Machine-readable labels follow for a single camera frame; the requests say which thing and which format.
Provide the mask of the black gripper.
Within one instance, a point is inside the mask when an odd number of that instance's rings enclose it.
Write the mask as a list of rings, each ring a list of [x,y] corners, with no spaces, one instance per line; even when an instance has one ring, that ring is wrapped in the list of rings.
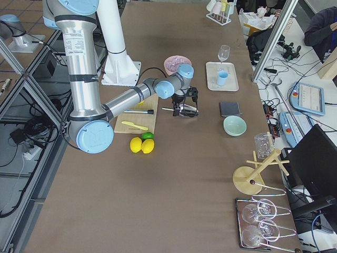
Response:
[[[186,104],[186,99],[191,98],[195,103],[195,106],[198,109],[198,90],[196,87],[190,86],[183,95],[174,94],[172,96],[173,107],[176,107],[179,104]]]

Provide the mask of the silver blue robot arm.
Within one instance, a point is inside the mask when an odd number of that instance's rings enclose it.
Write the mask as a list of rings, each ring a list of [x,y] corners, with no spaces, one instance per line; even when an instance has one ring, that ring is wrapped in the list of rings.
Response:
[[[43,19],[62,32],[73,98],[67,131],[84,152],[106,150],[110,120],[137,103],[188,91],[194,70],[186,63],[166,78],[139,81],[141,64],[127,54],[116,1],[44,1]]]

